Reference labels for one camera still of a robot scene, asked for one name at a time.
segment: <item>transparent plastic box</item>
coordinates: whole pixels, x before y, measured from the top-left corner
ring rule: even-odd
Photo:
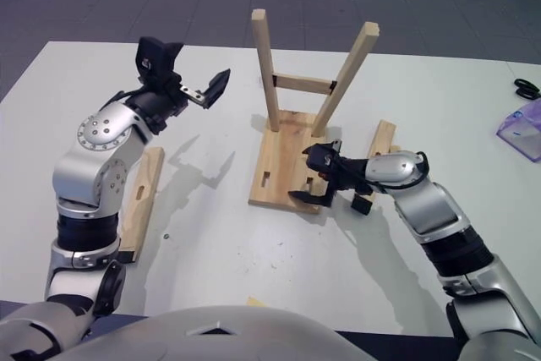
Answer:
[[[509,115],[496,134],[529,160],[541,161],[541,99]]]

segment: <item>cable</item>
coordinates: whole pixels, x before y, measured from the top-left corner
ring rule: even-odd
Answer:
[[[120,101],[121,99],[124,99],[125,97],[138,95],[140,93],[145,93],[146,91],[148,90],[144,90],[143,88],[137,89],[137,90],[131,90],[130,92],[124,92],[123,90],[120,90],[115,96],[109,99],[107,103],[101,107],[100,110],[103,110],[104,107],[110,105],[114,101]]]
[[[518,86],[518,89],[515,90],[515,93],[521,98],[527,99],[529,101],[535,101],[536,99],[541,97],[541,94],[539,93],[539,88],[532,82],[529,82],[525,79],[517,78],[513,83],[515,84],[515,86]]]

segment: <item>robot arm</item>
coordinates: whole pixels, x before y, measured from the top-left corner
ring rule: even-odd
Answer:
[[[117,93],[82,122],[74,146],[57,163],[58,235],[46,301],[0,321],[0,359],[50,358],[78,344],[96,318],[118,307],[126,271],[115,260],[117,225],[128,172],[169,117],[188,101],[211,107],[229,80],[226,70],[205,92],[181,85],[173,67],[182,46],[142,37],[135,59],[142,87]]]
[[[304,202],[331,205],[337,190],[389,194],[396,211],[438,271],[453,299],[447,318],[464,344],[495,331],[510,331],[541,345],[541,320],[500,258],[492,254],[449,192],[429,178],[424,153],[409,151],[351,160],[339,155],[341,141],[313,145],[307,165],[328,181],[324,196],[303,191]]]

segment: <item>wooden base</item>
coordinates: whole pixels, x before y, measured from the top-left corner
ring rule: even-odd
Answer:
[[[306,166],[306,155],[302,153],[306,147],[326,142],[326,134],[311,136],[315,117],[315,114],[280,110],[280,131],[271,131],[267,123],[248,201],[251,205],[319,213],[318,206],[307,205],[287,194],[290,190],[325,192],[326,182]]]

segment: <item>wood piece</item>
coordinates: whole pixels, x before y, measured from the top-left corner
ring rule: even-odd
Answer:
[[[396,125],[385,120],[380,120],[378,128],[375,130],[372,145],[370,146],[367,158],[377,156],[379,154],[387,154],[392,147],[392,138],[395,135]],[[375,193],[370,196],[362,196],[364,199],[374,203]]]
[[[366,56],[372,51],[378,36],[380,35],[380,27],[376,23],[367,21],[364,23],[357,40],[353,44],[352,50],[346,58],[346,62],[342,65],[338,76],[336,77],[336,87],[332,93],[327,96],[323,106],[314,121],[312,135],[314,137],[321,136],[327,127],[327,123],[336,110],[338,103],[346,93],[347,88],[352,83],[353,78],[358,69],[361,67]]]
[[[250,191],[251,205],[318,213],[316,205],[290,198],[290,190],[308,190],[323,194],[326,182],[306,166],[303,150],[315,143],[325,143],[326,136],[312,137],[314,114],[280,110],[280,131],[265,130],[260,156]]]
[[[269,126],[272,131],[278,131],[278,97],[272,79],[274,68],[272,67],[271,36],[269,35],[269,24],[264,9],[257,8],[252,12],[252,29],[254,31],[257,55],[260,59],[261,79],[265,91],[267,112],[269,113]]]
[[[275,74],[276,87],[294,90],[303,90],[311,93],[329,95],[331,93],[332,80],[305,78],[303,76]]]
[[[121,262],[135,262],[139,257],[154,205],[164,155],[161,147],[147,148],[143,152],[122,224],[118,253]]]
[[[251,296],[248,296],[248,300],[246,300],[246,304],[248,306],[257,306],[260,308],[265,308],[267,305],[261,302],[260,300],[257,300],[256,298],[252,298]]]

